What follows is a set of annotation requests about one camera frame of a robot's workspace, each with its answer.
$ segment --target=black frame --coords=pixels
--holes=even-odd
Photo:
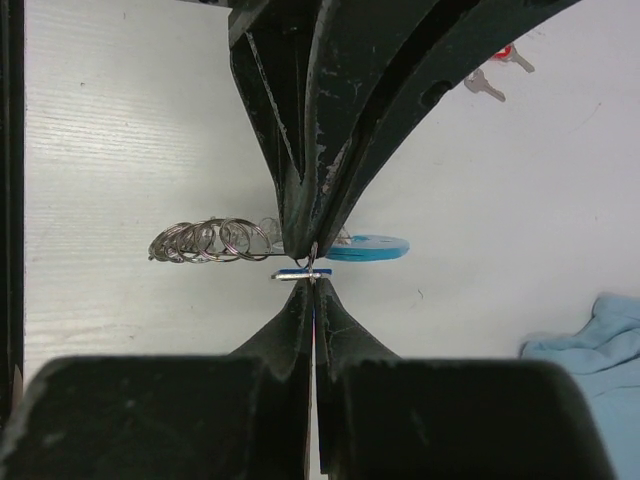
[[[285,252],[305,258],[317,242],[324,256],[442,97],[578,1],[235,1],[231,69],[273,177]]]
[[[5,432],[3,478],[308,478],[312,330],[331,480],[613,478],[560,367],[403,360],[328,279],[298,281],[229,355],[49,363]]]
[[[0,428],[21,395],[24,363],[24,1],[0,1],[2,313]]]

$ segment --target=light blue cloth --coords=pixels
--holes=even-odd
[[[529,342],[522,357],[551,361],[571,373],[617,476],[640,479],[640,299],[602,296],[581,332]]]

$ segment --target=blue plastic disc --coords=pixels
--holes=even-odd
[[[394,260],[409,251],[409,242],[401,238],[381,235],[355,235],[350,245],[334,245],[329,249],[329,260],[339,262],[376,262]]]

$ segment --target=silver key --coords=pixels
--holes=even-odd
[[[319,278],[331,278],[331,270],[322,269],[313,272],[302,271],[302,269],[283,269],[271,275],[272,280],[282,280],[283,282],[290,282],[294,280],[303,280],[308,278],[312,282]]]
[[[498,60],[503,62],[515,62],[525,69],[527,73],[533,73],[536,71],[536,68],[527,62],[522,55],[518,53],[516,50],[516,46],[513,43],[507,45],[507,47],[511,47],[509,54],[506,57],[498,57]]]
[[[504,93],[491,86],[487,78],[484,76],[484,72],[479,68],[464,79],[464,86],[473,93],[487,92],[493,98],[500,100],[501,102],[507,100]]]

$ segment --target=metal wire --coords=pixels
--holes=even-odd
[[[348,244],[350,239],[343,228],[336,243]],[[197,223],[176,223],[149,245],[149,260],[171,263],[228,263],[240,259],[261,262],[284,255],[280,223],[270,217],[259,224],[242,218],[215,217]]]

